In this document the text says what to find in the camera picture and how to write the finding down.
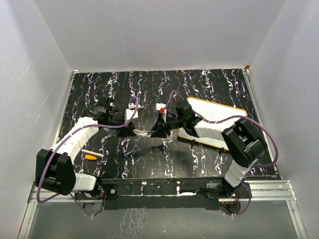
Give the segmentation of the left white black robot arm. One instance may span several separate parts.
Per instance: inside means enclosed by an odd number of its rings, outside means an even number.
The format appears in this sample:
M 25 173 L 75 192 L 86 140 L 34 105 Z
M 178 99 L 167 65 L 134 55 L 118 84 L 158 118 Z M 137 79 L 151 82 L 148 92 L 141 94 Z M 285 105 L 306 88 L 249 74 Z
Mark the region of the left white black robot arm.
M 74 160 L 85 144 L 102 128 L 125 129 L 137 116 L 139 99 L 130 98 L 128 115 L 115 120 L 112 98 L 105 98 L 93 108 L 86 109 L 73 128 L 50 149 L 41 149 L 36 156 L 35 185 L 67 196 L 72 192 L 85 191 L 93 199 L 103 193 L 97 178 L 85 173 L 76 173 Z

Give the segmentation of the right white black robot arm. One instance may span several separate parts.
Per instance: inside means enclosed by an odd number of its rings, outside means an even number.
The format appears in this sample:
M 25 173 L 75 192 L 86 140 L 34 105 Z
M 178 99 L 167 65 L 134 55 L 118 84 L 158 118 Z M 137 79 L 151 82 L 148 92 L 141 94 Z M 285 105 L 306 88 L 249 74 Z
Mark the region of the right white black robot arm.
M 212 193 L 221 197 L 235 197 L 240 185 L 267 149 L 267 144 L 255 127 L 254 121 L 239 108 L 189 97 L 175 104 L 176 114 L 169 113 L 165 104 L 157 103 L 158 119 L 151 129 L 151 137 L 166 138 L 173 129 L 182 137 L 224 149 L 232 162 Z

